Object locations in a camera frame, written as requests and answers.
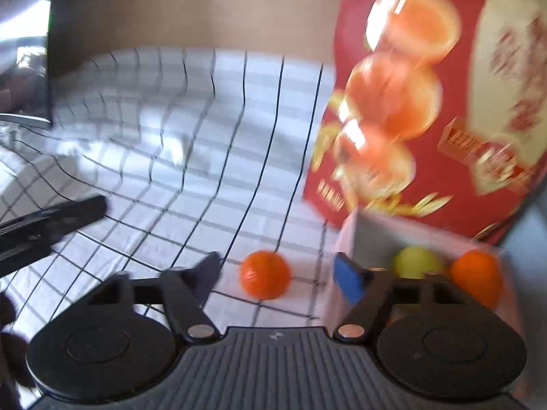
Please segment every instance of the checkered cloth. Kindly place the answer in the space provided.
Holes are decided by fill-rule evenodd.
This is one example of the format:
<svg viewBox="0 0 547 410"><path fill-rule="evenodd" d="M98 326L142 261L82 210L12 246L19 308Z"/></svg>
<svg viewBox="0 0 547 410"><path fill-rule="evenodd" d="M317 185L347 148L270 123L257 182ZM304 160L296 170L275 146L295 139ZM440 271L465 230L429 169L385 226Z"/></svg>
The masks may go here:
<svg viewBox="0 0 547 410"><path fill-rule="evenodd" d="M31 338L116 271L157 276L209 251L224 257L204 307L220 331L313 325L336 231L301 197L333 80L321 63L156 48L96 57L57 81L55 128L19 127L0 150L0 220L96 193L110 210L2 279L13 329ZM259 249L291 265L277 300L240 287L238 265ZM165 321L160 305L136 309Z"/></svg>

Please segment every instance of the green ball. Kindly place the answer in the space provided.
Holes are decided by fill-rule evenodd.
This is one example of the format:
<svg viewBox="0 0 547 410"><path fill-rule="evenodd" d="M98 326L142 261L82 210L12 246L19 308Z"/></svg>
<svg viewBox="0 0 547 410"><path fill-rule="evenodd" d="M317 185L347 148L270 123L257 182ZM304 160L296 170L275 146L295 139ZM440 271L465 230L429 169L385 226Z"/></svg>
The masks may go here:
<svg viewBox="0 0 547 410"><path fill-rule="evenodd" d="M444 264L431 250L412 245L397 253L393 259L393 270L401 278L422 279L427 271L444 273Z"/></svg>

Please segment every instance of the red package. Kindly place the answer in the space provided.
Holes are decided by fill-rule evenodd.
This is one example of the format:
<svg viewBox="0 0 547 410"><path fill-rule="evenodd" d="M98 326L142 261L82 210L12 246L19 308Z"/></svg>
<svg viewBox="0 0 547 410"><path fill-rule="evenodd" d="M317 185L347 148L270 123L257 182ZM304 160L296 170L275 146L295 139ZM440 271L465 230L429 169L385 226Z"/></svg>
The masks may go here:
<svg viewBox="0 0 547 410"><path fill-rule="evenodd" d="M474 237L547 149L547 0L342 0L335 90L304 197Z"/></svg>

